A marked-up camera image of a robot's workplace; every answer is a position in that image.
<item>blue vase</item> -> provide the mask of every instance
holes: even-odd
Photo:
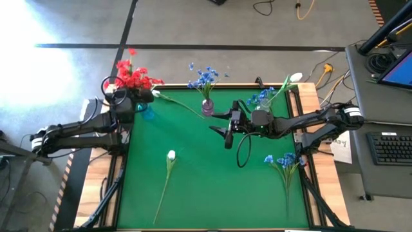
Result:
[[[151,120],[151,119],[153,119],[153,118],[155,117],[155,113],[154,113],[152,107],[150,106],[150,104],[147,104],[147,106],[142,106],[141,104],[139,104],[139,105],[137,106],[137,110],[138,110],[138,111],[143,110],[143,111],[140,112],[140,113],[142,114],[142,117],[143,117],[145,120]]]

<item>concrete floor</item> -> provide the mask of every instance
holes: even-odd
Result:
[[[101,97],[100,80],[109,75],[117,49],[33,48],[34,43],[118,44],[131,0],[12,1],[0,14],[5,26],[2,37],[6,60],[0,77],[0,128],[12,144],[50,124],[79,119],[84,99]],[[271,46],[346,46],[367,39],[378,25],[367,0],[317,0],[310,15],[298,21],[294,1],[277,0],[274,11],[265,17],[256,13],[251,0],[228,0],[217,7],[206,0],[139,0],[130,29],[128,44],[235,44]],[[310,2],[303,1],[303,9]],[[268,6],[258,6],[268,10]],[[135,64],[149,68],[153,77],[168,83],[187,82],[195,77],[187,64],[213,66],[230,73],[226,82],[252,82],[257,76],[265,82],[283,82],[287,74],[303,72],[307,77],[314,65],[331,52],[235,51],[235,50],[139,50]],[[344,53],[329,61],[335,68],[332,79],[348,69]],[[316,81],[319,67],[310,81]],[[351,79],[346,82],[351,86]],[[319,91],[324,97],[327,87]],[[344,102],[354,92],[340,86],[333,101]],[[27,140],[23,147],[29,149]],[[46,231],[52,215],[66,158],[45,168],[34,164],[21,191],[42,192],[21,208],[37,207],[29,214],[15,213],[10,229],[27,227]],[[12,162],[10,202],[21,167]],[[6,176],[0,171],[0,183]],[[366,229],[410,231],[412,200],[377,197],[359,202],[362,182],[359,175],[339,175],[351,222]],[[0,186],[0,196],[5,188]],[[1,206],[0,213],[5,211]]]

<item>computer monitor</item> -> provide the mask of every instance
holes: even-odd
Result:
[[[403,53],[382,74],[378,83],[412,89],[412,50]]]

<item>white paper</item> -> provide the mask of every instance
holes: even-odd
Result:
[[[330,145],[333,159],[339,162],[352,163],[352,155],[350,152],[350,139],[349,131],[342,133],[337,139],[335,139]]]

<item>purple vase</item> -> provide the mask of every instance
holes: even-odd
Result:
[[[213,101],[212,99],[208,100],[203,100],[201,102],[201,112],[204,114],[204,116],[211,116],[213,114]]]

